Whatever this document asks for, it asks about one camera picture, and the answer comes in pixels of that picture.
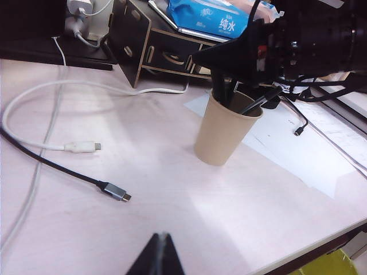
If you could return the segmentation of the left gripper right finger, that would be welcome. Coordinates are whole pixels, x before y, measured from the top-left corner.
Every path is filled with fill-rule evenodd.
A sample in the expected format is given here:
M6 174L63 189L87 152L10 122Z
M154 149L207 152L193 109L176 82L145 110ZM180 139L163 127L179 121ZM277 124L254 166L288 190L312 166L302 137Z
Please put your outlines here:
M163 234L162 274L185 275L173 239L170 234Z

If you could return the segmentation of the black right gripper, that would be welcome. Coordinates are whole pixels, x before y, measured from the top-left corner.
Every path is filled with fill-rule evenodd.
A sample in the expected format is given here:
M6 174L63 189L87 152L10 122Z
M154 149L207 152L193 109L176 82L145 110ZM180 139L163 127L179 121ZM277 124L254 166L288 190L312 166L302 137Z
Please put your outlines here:
M214 83L225 78L257 85L260 81L297 81L354 70L354 1L273 1L284 12L263 25L264 68L256 61L262 19L227 42L193 54L210 70Z

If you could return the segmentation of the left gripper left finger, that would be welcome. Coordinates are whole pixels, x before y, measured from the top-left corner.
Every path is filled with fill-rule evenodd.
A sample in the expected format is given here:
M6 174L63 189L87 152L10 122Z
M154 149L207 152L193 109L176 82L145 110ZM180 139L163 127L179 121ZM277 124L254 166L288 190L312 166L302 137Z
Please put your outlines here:
M163 243L154 233L126 274L163 274Z

